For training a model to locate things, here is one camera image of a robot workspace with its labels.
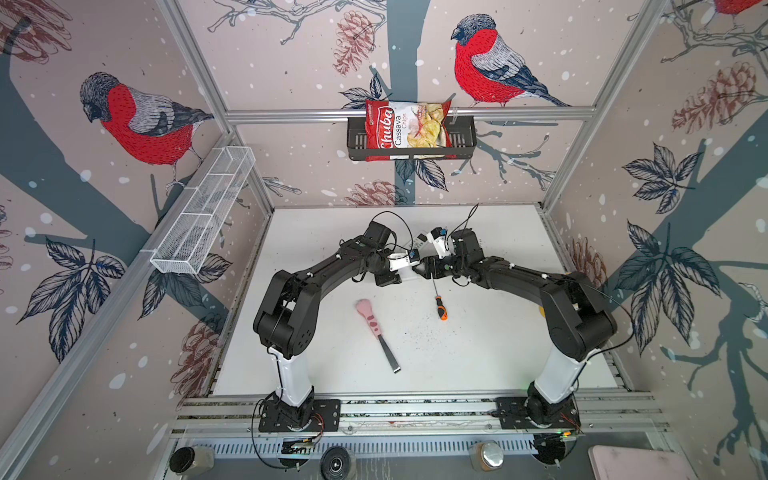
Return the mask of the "orange black screwdriver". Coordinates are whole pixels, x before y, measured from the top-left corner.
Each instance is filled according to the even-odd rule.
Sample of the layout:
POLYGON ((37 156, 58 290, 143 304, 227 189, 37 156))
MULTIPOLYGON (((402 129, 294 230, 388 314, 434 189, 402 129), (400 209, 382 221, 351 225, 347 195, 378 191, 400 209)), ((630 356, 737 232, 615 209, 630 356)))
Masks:
POLYGON ((442 297, 441 297, 441 295, 440 295, 440 293, 438 291, 436 279, 432 278, 431 281, 432 281, 432 285, 433 285, 433 289, 434 289, 434 293, 435 293, 435 303, 436 303, 437 315, 438 315, 438 317, 439 317, 439 319, 441 321, 446 321, 448 319, 447 308, 445 307, 443 299, 442 299, 442 297))

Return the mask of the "white remote grey buttons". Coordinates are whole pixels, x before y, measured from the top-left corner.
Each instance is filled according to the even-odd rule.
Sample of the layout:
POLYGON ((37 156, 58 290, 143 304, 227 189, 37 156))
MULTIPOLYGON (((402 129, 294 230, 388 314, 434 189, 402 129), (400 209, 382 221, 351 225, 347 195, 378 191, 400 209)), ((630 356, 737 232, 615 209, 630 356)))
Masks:
POLYGON ((420 277, 419 273, 413 269, 412 265, 399 268, 397 274, 402 282, 411 281, 420 277))

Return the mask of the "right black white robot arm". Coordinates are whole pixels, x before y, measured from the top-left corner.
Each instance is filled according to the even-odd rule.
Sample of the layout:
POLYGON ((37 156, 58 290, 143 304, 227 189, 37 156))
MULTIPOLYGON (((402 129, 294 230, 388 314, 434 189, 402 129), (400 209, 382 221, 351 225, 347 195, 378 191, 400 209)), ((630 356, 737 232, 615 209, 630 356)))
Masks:
POLYGON ((437 280, 466 278, 471 285, 502 291, 540 307, 552 343, 547 361, 529 385, 530 420, 547 426, 573 403, 576 380, 591 355, 616 334, 617 323, 602 292, 580 272, 546 273, 487 256, 469 228, 452 233, 436 227, 417 236, 421 275, 437 280))

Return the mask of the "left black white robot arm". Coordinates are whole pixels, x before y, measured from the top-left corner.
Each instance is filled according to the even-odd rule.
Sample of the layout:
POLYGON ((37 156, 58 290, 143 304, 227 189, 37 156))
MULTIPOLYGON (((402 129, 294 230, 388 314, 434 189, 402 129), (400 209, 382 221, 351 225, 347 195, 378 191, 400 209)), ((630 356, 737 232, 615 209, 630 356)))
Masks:
POLYGON ((388 272, 387 244, 396 238, 390 228, 371 221, 363 234, 341 241, 335 253, 316 265, 273 275, 253 330, 277 362, 283 404, 299 408, 314 393, 302 354, 316 332, 323 298, 354 277, 388 272))

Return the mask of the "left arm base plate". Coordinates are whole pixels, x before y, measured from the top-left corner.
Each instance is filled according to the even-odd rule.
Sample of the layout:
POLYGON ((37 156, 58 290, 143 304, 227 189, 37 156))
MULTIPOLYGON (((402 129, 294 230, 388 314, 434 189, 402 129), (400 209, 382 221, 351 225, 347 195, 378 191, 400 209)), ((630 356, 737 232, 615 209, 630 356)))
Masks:
POLYGON ((292 406, 270 396, 257 408, 255 420, 259 433, 336 432, 340 410, 338 399, 316 400, 309 396, 301 405, 292 406))

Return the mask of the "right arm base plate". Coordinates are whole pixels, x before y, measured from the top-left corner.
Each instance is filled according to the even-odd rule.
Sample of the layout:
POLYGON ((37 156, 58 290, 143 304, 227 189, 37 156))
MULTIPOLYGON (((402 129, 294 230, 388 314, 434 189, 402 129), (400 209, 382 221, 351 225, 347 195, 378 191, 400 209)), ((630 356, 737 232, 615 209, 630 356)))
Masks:
POLYGON ((551 404, 539 397, 499 397, 492 413, 505 430, 560 429, 579 430, 581 427, 577 404, 573 395, 551 404))

